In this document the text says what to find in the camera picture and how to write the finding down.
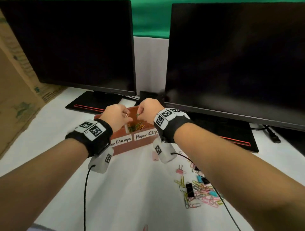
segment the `wrist strap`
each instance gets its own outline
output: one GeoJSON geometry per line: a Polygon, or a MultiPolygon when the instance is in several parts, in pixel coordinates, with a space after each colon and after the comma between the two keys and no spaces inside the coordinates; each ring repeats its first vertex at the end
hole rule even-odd
{"type": "Polygon", "coordinates": [[[73,138],[84,144],[89,153],[88,157],[92,157],[101,154],[110,146],[112,133],[112,128],[108,123],[101,119],[95,119],[80,124],[65,138],[73,138]]]}
{"type": "Polygon", "coordinates": [[[163,142],[174,144],[176,130],[185,123],[193,123],[188,115],[175,108],[165,108],[157,113],[154,126],[163,142]]]}

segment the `green backdrop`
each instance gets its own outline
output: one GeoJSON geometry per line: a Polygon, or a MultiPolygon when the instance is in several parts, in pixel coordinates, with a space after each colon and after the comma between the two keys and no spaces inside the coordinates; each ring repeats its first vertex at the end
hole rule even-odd
{"type": "Polygon", "coordinates": [[[304,0],[131,0],[134,36],[169,38],[172,3],[216,2],[303,2],[304,0]]]}

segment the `brown box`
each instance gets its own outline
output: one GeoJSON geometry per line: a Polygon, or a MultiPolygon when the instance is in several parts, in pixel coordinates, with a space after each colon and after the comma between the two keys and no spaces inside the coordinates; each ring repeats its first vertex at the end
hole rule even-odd
{"type": "MultiPolygon", "coordinates": [[[[130,111],[129,117],[132,117],[134,119],[133,123],[137,124],[139,122],[137,120],[138,106],[128,108],[128,110],[130,111]]],[[[158,137],[158,131],[153,125],[147,122],[142,122],[142,124],[145,125],[145,128],[139,131],[126,133],[125,127],[122,127],[113,133],[111,137],[111,147],[114,150],[113,155],[151,144],[158,137]]]]}
{"type": "Polygon", "coordinates": [[[0,11],[0,158],[39,110],[65,88],[39,82],[0,11]]]}

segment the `white table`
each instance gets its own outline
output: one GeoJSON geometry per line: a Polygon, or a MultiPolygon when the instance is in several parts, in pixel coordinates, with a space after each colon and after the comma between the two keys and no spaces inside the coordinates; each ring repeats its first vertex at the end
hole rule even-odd
{"type": "MultiPolygon", "coordinates": [[[[65,109],[85,90],[68,88],[48,103],[0,160],[0,176],[36,157],[62,141],[66,132],[92,114],[65,109]]],[[[123,100],[127,107],[133,102],[123,100]]],[[[274,144],[263,133],[253,131],[259,156],[288,176],[305,185],[305,158],[281,136],[274,144]]],[[[168,164],[153,162],[147,145],[114,156],[105,174],[92,172],[87,185],[87,230],[237,230],[223,205],[203,204],[185,209],[183,193],[174,183],[182,164],[185,182],[196,179],[190,163],[182,157],[168,164]]],[[[75,172],[61,191],[37,218],[36,223],[58,231],[83,230],[83,195],[89,159],[75,172]]],[[[246,220],[228,203],[242,231],[252,230],[246,220]]]]}

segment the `paper label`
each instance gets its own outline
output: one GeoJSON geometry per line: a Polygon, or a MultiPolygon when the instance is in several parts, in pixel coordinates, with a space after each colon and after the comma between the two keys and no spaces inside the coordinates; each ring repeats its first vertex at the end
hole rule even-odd
{"type": "Polygon", "coordinates": [[[111,147],[115,147],[121,144],[125,144],[132,141],[132,135],[122,136],[111,140],[111,147]]]}
{"type": "Polygon", "coordinates": [[[154,135],[158,135],[158,131],[155,128],[134,134],[134,140],[140,140],[154,135]]]}

